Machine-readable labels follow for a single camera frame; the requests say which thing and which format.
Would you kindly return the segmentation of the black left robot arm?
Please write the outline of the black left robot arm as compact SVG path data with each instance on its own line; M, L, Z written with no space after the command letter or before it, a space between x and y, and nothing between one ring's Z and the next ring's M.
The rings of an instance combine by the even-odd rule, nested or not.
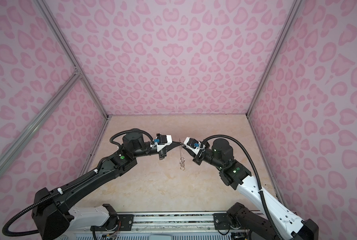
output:
M170 135L157 134L153 138L140 129L122 131L110 138L118 150L102 158L97 167L76 180L55 188L38 191L35 201L40 204L32 210L32 219L43 240L54 240L73 228L89 227L94 231L118 230L120 219L110 204L88 208L79 213L75 208L84 197L123 176L137 165L138 157L158 155L163 160L169 151L180 147Z

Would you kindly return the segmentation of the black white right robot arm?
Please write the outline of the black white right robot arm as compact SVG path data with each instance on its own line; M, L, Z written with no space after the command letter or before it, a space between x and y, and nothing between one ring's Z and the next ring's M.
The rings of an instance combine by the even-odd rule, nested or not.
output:
M264 240L318 239L319 227L313 220L303 220L262 186L251 156L237 139L227 135L213 135L201 142L186 138L183 147L196 164L214 166L226 186L242 194L263 214L259 216L236 203L227 211L231 227L248 229Z

